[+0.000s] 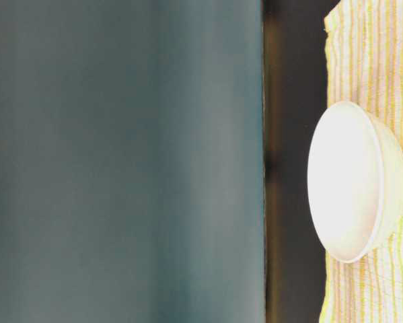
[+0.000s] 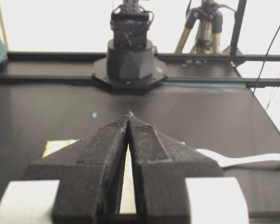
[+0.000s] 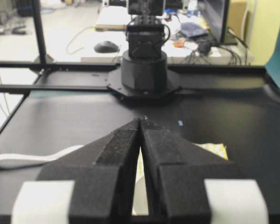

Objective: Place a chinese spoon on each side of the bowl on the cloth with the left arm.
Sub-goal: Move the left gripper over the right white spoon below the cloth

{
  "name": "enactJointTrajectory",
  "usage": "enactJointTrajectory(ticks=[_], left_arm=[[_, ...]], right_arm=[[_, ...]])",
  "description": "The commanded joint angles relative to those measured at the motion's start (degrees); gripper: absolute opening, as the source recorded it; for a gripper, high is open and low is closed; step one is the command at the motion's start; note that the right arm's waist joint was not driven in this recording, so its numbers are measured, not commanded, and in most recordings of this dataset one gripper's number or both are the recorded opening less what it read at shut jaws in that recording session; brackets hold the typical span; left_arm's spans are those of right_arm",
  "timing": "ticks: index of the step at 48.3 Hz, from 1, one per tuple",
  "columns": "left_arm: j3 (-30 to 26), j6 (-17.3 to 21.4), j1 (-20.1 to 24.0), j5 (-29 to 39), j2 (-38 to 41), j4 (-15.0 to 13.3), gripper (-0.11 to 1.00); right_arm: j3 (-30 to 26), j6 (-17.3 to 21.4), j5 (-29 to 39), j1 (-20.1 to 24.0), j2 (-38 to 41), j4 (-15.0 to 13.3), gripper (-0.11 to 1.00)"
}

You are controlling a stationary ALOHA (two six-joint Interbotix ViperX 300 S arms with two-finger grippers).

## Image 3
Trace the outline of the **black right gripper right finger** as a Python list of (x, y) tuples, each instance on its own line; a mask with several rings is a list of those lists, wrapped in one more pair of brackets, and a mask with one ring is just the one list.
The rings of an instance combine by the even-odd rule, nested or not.
[(141, 121), (149, 212), (167, 224), (266, 224), (258, 183), (224, 159), (148, 120)]

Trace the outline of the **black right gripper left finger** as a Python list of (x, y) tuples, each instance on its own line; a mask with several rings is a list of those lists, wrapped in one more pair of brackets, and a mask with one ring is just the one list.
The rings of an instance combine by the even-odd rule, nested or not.
[(14, 224), (114, 224), (132, 212), (139, 120), (55, 161), (25, 182), (13, 205)]

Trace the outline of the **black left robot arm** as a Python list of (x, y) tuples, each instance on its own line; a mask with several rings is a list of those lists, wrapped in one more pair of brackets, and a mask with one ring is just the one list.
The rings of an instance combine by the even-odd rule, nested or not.
[(169, 70), (162, 46), (171, 31), (161, 22), (165, 0), (127, 0), (133, 19), (125, 26), (128, 49), (108, 75), (107, 88), (127, 98), (158, 99), (180, 89), (179, 74)]

